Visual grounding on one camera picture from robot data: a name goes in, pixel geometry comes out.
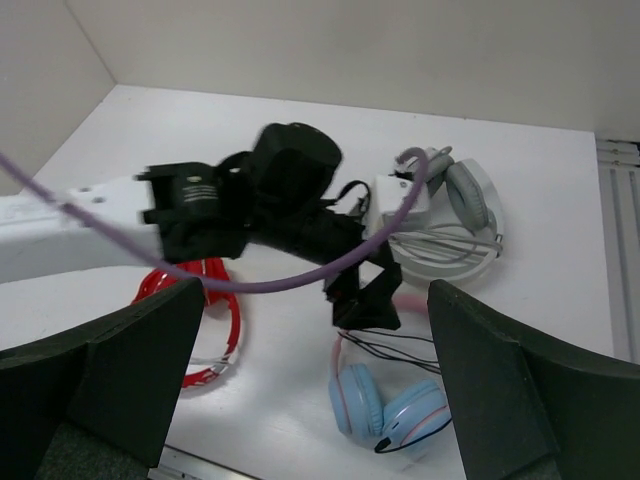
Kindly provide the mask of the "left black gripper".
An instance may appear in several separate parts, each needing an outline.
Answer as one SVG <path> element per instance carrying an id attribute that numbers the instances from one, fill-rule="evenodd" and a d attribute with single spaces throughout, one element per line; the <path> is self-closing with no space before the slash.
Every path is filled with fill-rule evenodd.
<path id="1" fill-rule="evenodd" d="M 267 283 L 264 291 L 291 290 L 323 282 L 332 304 L 332 323 L 342 330 L 400 328 L 392 297 L 402 281 L 386 239 L 363 239 L 353 216 L 328 209 L 279 219 L 263 219 L 250 235 L 253 243 L 317 264 L 313 271 Z"/>

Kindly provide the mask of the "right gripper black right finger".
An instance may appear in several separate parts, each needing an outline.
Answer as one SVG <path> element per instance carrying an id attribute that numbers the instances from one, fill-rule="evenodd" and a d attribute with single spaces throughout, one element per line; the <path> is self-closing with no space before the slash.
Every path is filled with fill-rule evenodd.
<path id="1" fill-rule="evenodd" d="M 639 367 L 436 280 L 428 313 L 469 479 L 636 479 Z"/>

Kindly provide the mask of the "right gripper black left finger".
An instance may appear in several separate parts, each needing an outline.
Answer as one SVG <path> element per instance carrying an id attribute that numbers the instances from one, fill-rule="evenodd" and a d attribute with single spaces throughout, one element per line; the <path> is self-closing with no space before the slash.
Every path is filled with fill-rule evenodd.
<path id="1" fill-rule="evenodd" d="M 4 479 L 145 479 L 159 464 L 204 308 L 184 280 L 1 353 Z"/>

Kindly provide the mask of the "pink blue cat-ear headphones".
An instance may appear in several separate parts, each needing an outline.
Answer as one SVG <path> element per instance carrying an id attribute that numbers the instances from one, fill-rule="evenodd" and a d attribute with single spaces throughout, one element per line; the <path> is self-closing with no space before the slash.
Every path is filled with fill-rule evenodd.
<path id="1" fill-rule="evenodd" d="M 401 451 L 412 454 L 453 424 L 446 395 L 436 380 L 417 381 L 386 399 L 366 364 L 341 362 L 345 341 L 380 360 L 408 364 L 438 376 L 442 374 L 435 356 L 424 359 L 340 329 L 331 351 L 328 395 L 342 435 L 372 448 L 378 455 Z"/>

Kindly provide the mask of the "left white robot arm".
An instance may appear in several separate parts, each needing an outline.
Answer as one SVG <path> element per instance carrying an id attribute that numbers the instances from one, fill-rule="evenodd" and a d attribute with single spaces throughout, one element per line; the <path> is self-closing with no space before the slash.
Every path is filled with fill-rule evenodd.
<path id="1" fill-rule="evenodd" d="M 399 265 L 378 245 L 364 259 L 379 274 L 362 283 L 355 249 L 363 225 L 325 197 L 341 160 L 320 130 L 272 123 L 250 150 L 216 165 L 155 165 L 62 193 L 31 184 L 1 200 L 1 279 L 144 264 L 171 272 L 188 261 L 236 259 L 256 244 L 319 266 L 334 326 L 395 330 Z"/>

